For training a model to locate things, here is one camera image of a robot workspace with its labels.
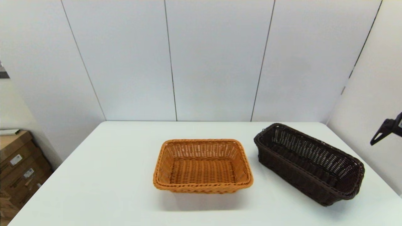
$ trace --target woven pattern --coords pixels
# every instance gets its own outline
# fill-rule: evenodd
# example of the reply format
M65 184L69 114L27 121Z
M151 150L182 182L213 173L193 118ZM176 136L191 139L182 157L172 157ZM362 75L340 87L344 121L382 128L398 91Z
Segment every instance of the woven pattern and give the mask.
M324 206L359 192L364 165L318 139L275 123L255 138L259 161Z
M253 183L239 141L168 140L163 143L154 186L184 193L233 193Z

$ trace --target tan wicker basket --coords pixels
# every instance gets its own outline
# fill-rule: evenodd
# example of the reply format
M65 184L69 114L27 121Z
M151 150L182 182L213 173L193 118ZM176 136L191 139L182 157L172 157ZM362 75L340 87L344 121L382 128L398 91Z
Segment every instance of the tan wicker basket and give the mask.
M184 193L233 193L253 183L237 140L168 140L163 143L154 186Z

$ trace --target white table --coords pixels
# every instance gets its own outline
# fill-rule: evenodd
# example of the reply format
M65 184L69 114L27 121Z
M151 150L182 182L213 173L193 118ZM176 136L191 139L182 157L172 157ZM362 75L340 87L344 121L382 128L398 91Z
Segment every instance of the white table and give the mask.
M285 123L357 158L321 123ZM258 162L254 136L270 122L100 124L9 226L402 225L402 199L367 165L360 193L322 207ZM165 140L232 138L246 151L254 184L233 194L182 194L152 184Z

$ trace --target metal bracket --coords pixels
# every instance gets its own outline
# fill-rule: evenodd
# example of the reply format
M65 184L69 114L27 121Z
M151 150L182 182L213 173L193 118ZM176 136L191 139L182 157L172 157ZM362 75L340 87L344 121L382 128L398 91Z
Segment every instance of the metal bracket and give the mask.
M391 133L402 137L402 112L396 117L396 119L385 119L377 133L370 141L370 144L376 144Z

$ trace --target basket bottom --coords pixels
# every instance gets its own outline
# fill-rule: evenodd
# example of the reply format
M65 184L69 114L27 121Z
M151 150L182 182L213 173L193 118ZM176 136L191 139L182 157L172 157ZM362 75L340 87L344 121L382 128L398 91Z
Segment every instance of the basket bottom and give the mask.
M173 164L172 184L235 183L232 162L227 159L178 159Z

